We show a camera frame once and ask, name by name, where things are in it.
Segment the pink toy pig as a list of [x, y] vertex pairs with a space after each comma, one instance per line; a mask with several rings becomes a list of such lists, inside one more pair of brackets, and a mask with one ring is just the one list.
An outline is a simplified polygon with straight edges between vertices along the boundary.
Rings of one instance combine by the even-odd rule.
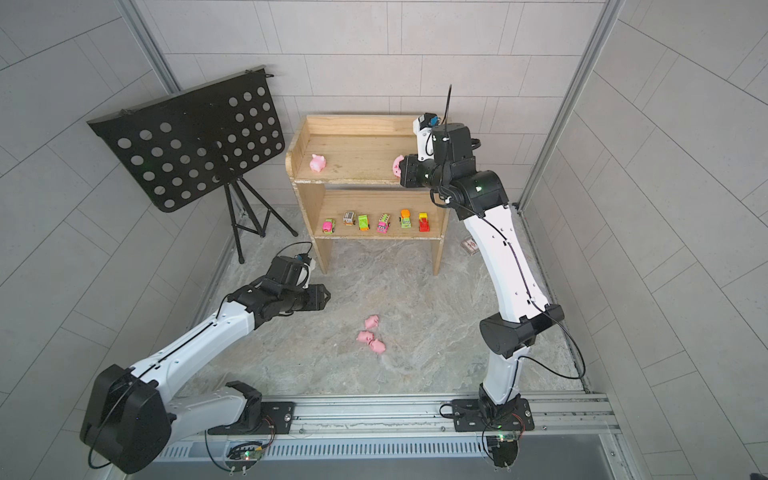
[[402, 162], [404, 159], [405, 159], [405, 157], [404, 157], [403, 155], [399, 155], [399, 156], [398, 156], [398, 157], [396, 157], [396, 158], [395, 158], [395, 160], [393, 161], [393, 165], [392, 165], [392, 171], [393, 171], [393, 174], [394, 174], [394, 176], [395, 176], [395, 177], [397, 177], [397, 178], [400, 178], [400, 177], [401, 177], [401, 175], [402, 175], [402, 171], [401, 171], [401, 166], [400, 166], [400, 164], [401, 164], [401, 162]]
[[323, 155], [312, 154], [309, 166], [312, 172], [320, 173], [326, 168], [327, 160]]
[[367, 330], [372, 330], [376, 328], [379, 325], [379, 316], [371, 315], [364, 321], [364, 325]]
[[370, 331], [360, 331], [357, 335], [357, 341], [370, 345], [375, 340], [375, 336]]
[[386, 351], [385, 344], [382, 341], [377, 339], [372, 340], [369, 343], [369, 347], [376, 354], [383, 354]]

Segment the red yellow toy truck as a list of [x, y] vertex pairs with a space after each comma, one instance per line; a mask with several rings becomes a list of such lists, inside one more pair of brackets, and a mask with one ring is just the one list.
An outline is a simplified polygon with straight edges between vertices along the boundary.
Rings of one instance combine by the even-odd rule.
[[425, 212], [420, 212], [418, 215], [418, 228], [420, 232], [430, 231], [428, 215]]

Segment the orange green mixer truck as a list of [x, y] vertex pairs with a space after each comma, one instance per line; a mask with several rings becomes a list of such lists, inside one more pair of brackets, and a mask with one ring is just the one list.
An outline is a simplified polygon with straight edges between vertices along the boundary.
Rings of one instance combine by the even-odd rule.
[[410, 229], [412, 227], [411, 212], [409, 209], [402, 209], [400, 211], [399, 222], [402, 229]]

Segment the pink green toy car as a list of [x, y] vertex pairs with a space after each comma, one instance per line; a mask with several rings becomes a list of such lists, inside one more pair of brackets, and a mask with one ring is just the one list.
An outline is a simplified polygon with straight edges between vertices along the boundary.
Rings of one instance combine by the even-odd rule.
[[332, 218], [327, 218], [322, 223], [322, 232], [326, 235], [333, 234], [335, 232], [336, 222]]

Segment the pink green block toy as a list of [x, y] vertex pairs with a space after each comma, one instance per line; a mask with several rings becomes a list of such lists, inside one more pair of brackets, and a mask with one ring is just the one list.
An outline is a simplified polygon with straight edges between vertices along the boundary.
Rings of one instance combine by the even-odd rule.
[[391, 216], [388, 213], [383, 213], [377, 222], [377, 231], [382, 234], [386, 234], [389, 231]]

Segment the pink toy pig top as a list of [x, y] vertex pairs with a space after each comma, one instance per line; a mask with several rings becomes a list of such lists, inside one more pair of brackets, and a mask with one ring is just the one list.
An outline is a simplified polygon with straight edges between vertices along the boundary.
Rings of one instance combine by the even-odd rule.
[[323, 155], [312, 154], [309, 166], [312, 172], [320, 173], [326, 168], [327, 160]]

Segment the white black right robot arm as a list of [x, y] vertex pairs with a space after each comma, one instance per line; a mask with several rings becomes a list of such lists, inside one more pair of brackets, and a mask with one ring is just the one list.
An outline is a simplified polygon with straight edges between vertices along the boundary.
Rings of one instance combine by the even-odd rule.
[[528, 266], [514, 230], [510, 203], [500, 177], [476, 167], [481, 145], [467, 126], [425, 113], [414, 120], [417, 151], [400, 158], [400, 183], [426, 188], [433, 203], [452, 209], [477, 245], [493, 282], [498, 313], [483, 319], [480, 331], [490, 350], [479, 398], [488, 407], [515, 400], [522, 363], [536, 337], [565, 318], [548, 302]]

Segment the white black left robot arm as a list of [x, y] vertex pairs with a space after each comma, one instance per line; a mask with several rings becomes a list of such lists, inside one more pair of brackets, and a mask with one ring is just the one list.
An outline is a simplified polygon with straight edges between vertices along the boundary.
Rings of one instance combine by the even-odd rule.
[[308, 253], [277, 255], [266, 274], [225, 295], [206, 320], [169, 345], [130, 367], [103, 370], [80, 430], [88, 454], [133, 474], [168, 445], [198, 432], [274, 438], [288, 430], [290, 422], [263, 412], [261, 393], [241, 381], [194, 397], [176, 394], [212, 359], [270, 320], [323, 310], [331, 294], [311, 283], [314, 268]]

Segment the wooden two-tier shelf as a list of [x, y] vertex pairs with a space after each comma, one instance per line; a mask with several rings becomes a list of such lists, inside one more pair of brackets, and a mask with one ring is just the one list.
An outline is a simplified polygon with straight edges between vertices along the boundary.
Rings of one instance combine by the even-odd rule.
[[[431, 245], [433, 273], [439, 273], [449, 213], [431, 202], [428, 190], [401, 187], [392, 171], [396, 157], [417, 150], [412, 122], [402, 115], [309, 115], [301, 120], [285, 165], [322, 272], [329, 270], [335, 240], [420, 240]], [[320, 173], [310, 170], [312, 154], [327, 160]], [[410, 229], [400, 226], [402, 209], [411, 212]], [[355, 212], [355, 226], [344, 225], [347, 211]], [[419, 231], [420, 212], [428, 215], [429, 232]], [[391, 216], [386, 234], [377, 231], [383, 213]], [[358, 228], [361, 214], [369, 217], [369, 231]], [[336, 222], [330, 235], [322, 232], [327, 218]]]

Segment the pink toy pig bottom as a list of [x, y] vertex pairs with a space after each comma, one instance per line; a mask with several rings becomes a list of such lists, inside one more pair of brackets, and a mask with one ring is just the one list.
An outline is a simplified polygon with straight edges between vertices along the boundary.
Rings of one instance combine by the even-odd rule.
[[376, 354], [383, 354], [386, 351], [385, 344], [382, 341], [377, 339], [372, 340], [369, 343], [369, 347]]

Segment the left controller board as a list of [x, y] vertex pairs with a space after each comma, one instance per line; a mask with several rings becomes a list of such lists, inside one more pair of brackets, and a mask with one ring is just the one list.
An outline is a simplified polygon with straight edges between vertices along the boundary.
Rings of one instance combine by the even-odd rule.
[[228, 462], [255, 463], [265, 453], [265, 445], [260, 441], [249, 441], [233, 446], [226, 455]]

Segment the black perforated music stand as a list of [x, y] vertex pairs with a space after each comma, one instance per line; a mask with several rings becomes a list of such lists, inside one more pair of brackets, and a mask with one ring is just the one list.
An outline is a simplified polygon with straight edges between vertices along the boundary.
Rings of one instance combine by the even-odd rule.
[[259, 66], [88, 125], [160, 211], [175, 212], [222, 189], [233, 235], [264, 236], [279, 215], [268, 202], [264, 218], [255, 215], [248, 198], [258, 192], [245, 175], [287, 145], [271, 76]]

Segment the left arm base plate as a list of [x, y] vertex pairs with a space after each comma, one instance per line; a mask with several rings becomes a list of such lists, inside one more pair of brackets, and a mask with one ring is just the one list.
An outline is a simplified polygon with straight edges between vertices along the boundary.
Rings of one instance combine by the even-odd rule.
[[295, 402], [264, 402], [247, 405], [244, 413], [233, 424], [207, 430], [209, 435], [287, 435], [295, 414]]

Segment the aluminium mounting rail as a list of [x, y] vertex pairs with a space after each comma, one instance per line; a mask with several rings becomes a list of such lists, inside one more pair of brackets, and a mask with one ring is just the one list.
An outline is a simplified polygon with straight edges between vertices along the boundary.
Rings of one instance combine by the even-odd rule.
[[[454, 399], [473, 399], [462, 395]], [[619, 431], [614, 409], [600, 394], [530, 394], [528, 400], [535, 429], [521, 432], [457, 432], [449, 417], [451, 400], [446, 395], [371, 396], [266, 396], [264, 402], [295, 402], [295, 414], [287, 435], [223, 435], [224, 438], [275, 436], [279, 440], [321, 438], [436, 438], [469, 436], [486, 440], [491, 436], [527, 438], [531, 435], [607, 434]], [[171, 445], [187, 437], [208, 434], [207, 430], [235, 423], [238, 414], [233, 392], [220, 390], [200, 397], [172, 401], [165, 410], [170, 418]]]

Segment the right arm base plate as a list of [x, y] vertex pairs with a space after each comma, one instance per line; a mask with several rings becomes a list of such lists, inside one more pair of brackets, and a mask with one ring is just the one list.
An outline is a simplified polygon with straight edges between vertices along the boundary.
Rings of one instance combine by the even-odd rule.
[[527, 399], [520, 395], [498, 406], [486, 399], [454, 399], [449, 403], [457, 432], [521, 432], [535, 429], [533, 414]]

